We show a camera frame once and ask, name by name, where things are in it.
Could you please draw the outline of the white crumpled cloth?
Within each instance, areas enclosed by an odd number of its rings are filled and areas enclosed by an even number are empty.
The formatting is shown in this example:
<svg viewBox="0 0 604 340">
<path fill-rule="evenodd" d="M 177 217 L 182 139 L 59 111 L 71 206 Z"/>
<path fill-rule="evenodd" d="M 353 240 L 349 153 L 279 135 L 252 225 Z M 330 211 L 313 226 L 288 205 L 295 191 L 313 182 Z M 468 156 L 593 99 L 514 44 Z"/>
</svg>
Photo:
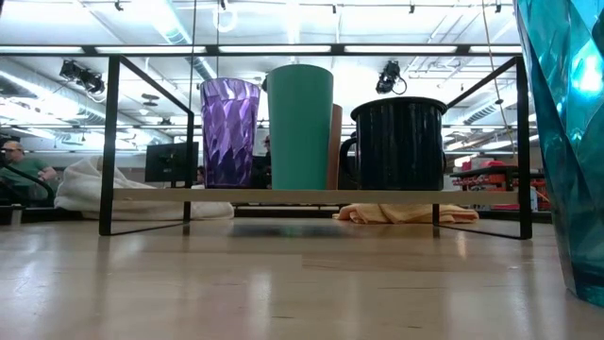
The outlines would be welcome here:
<svg viewBox="0 0 604 340">
<path fill-rule="evenodd" d="M 102 156 L 79 160 L 63 171 L 55 207 L 80 212 L 86 218 L 98 219 L 102 190 Z M 113 204 L 112 218 L 121 221 L 181 220 L 184 204 L 170 201 L 118 201 Z M 234 209 L 227 202 L 193 202 L 192 220 L 230 219 Z"/>
</svg>

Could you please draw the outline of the person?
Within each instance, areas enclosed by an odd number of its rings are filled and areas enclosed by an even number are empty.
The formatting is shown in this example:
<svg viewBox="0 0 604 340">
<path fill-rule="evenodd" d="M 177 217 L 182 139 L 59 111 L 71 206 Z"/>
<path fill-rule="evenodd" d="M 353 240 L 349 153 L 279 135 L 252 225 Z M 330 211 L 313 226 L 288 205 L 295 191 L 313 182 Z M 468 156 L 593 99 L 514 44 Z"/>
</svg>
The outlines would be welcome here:
<svg viewBox="0 0 604 340">
<path fill-rule="evenodd" d="M 27 156 L 17 141 L 6 141 L 0 150 L 0 202 L 52 207 L 57 171 L 45 161 Z"/>
</svg>

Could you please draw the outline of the red storage bins rack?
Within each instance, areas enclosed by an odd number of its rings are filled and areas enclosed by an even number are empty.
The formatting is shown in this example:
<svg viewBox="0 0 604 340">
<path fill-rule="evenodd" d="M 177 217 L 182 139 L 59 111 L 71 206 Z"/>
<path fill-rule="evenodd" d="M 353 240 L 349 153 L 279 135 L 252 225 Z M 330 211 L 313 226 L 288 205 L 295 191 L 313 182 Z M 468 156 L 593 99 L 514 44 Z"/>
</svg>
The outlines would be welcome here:
<svg viewBox="0 0 604 340">
<path fill-rule="evenodd" d="M 464 161 L 449 175 L 451 184 L 462 191 L 517 192 L 519 167 L 492 158 L 472 158 Z M 546 192 L 545 175 L 540 169 L 529 170 L 529 204 L 533 212 L 548 212 L 550 201 Z"/>
</svg>

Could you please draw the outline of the black overhead frame bar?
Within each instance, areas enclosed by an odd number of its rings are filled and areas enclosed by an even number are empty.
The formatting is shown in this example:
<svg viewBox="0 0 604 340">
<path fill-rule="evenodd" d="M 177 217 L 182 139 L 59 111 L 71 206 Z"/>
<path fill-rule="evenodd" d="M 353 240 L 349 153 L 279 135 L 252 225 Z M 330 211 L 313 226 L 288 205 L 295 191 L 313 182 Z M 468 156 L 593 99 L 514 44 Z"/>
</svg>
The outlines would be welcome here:
<svg viewBox="0 0 604 340">
<path fill-rule="evenodd" d="M 0 57 L 507 57 L 522 53 L 517 44 L 308 43 L 67 45 L 0 44 Z"/>
</svg>

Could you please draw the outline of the purple faceted plastic tumbler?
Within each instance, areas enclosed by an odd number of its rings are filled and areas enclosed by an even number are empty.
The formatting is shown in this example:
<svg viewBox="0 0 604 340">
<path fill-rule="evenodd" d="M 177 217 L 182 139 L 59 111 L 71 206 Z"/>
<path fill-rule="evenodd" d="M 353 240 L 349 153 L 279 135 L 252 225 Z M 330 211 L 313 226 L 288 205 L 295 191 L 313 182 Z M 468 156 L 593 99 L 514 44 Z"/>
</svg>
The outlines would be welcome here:
<svg viewBox="0 0 604 340">
<path fill-rule="evenodd" d="M 260 88 L 228 77 L 201 84 L 205 185 L 211 189 L 250 185 Z"/>
</svg>

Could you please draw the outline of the plain green plastic cup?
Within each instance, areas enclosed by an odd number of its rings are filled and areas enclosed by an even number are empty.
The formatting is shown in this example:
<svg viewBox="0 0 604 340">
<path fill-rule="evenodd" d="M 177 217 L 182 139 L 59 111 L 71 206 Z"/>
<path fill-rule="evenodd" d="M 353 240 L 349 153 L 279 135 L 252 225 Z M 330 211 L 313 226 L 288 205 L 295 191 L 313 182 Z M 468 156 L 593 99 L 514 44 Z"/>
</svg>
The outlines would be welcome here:
<svg viewBox="0 0 604 340">
<path fill-rule="evenodd" d="M 272 70 L 267 78 L 274 190 L 325 190 L 333 75 L 308 64 Z"/>
</svg>

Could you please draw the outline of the teal faceted plastic tumbler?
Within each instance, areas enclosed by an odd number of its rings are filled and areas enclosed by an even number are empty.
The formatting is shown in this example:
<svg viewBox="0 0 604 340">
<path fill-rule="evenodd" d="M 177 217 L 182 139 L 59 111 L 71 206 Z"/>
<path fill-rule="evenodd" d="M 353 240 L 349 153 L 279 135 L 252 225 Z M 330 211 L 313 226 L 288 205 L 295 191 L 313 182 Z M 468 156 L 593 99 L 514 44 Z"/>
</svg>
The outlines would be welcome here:
<svg viewBox="0 0 604 340">
<path fill-rule="evenodd" d="M 566 288 L 604 307 L 604 0 L 512 0 Z"/>
</svg>

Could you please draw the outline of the black computer monitor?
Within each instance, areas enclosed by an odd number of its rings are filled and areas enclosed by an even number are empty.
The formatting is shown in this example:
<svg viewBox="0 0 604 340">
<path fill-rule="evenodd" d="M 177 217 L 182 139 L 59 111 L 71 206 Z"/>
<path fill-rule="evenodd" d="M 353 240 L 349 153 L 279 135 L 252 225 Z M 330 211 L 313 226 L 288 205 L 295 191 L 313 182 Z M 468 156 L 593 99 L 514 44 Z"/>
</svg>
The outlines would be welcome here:
<svg viewBox="0 0 604 340">
<path fill-rule="evenodd" d="M 144 180 L 176 183 L 191 176 L 195 181 L 198 155 L 199 142 L 193 142 L 191 152 L 186 143 L 149 145 L 145 153 Z"/>
</svg>

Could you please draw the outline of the yellow waffle cloth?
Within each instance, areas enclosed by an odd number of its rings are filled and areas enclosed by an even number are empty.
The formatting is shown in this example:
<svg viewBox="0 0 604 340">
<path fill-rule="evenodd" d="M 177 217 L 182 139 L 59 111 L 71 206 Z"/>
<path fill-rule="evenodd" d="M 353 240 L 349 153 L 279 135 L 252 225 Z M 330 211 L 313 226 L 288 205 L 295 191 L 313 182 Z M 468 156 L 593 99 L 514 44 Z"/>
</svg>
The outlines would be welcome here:
<svg viewBox="0 0 604 340">
<path fill-rule="evenodd" d="M 356 224 L 431 224 L 431 204 L 355 203 L 342 207 L 332 217 Z M 479 220 L 476 211 L 456 205 L 442 204 L 436 213 L 441 224 L 473 224 Z"/>
</svg>

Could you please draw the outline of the black-framed wooden shelf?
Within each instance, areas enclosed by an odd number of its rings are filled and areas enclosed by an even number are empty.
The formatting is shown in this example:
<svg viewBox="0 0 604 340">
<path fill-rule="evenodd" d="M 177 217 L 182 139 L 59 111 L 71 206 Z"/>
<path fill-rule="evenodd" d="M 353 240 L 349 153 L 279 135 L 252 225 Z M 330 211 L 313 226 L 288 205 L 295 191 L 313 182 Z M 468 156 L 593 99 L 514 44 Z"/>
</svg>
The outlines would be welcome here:
<svg viewBox="0 0 604 340">
<path fill-rule="evenodd" d="M 514 204 L 519 205 L 519 234 L 517 240 L 529 240 L 533 235 L 532 212 L 530 207 L 530 152 L 529 152 L 529 89 L 523 57 L 515 53 L 512 58 L 492 71 L 450 104 L 457 105 L 467 95 L 496 79 L 512 67 L 516 68 L 517 108 L 517 160 L 518 191 L 511 185 L 504 192 L 447 192 L 447 191 L 338 191 L 338 190 L 194 190 L 187 178 L 183 189 L 116 189 L 113 184 L 117 132 L 117 94 L 120 69 L 125 66 L 139 74 L 147 83 L 155 86 L 145 72 L 129 59 L 118 55 L 109 59 L 109 105 L 105 124 L 105 146 L 103 151 L 102 186 L 98 233 L 114 236 L 112 211 L 115 201 L 173 201 L 184 204 L 183 218 L 179 225 L 183 232 L 190 232 L 191 204 L 193 202 L 251 202 L 287 204 L 344 204 L 344 203 L 385 203 L 385 204 L 429 204 L 433 233 L 439 234 L 440 206 L 442 204 Z"/>
</svg>

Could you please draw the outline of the dark blue speckled enamel mug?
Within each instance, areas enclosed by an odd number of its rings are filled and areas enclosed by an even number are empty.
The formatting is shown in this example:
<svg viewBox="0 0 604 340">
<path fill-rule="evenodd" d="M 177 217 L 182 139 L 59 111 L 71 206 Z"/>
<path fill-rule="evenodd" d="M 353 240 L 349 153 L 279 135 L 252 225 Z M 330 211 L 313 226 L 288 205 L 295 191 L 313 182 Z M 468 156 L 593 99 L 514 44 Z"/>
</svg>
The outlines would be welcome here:
<svg viewBox="0 0 604 340">
<path fill-rule="evenodd" d="M 402 96 L 351 111 L 355 135 L 340 146 L 340 170 L 360 190 L 441 191 L 445 152 L 437 99 Z"/>
</svg>

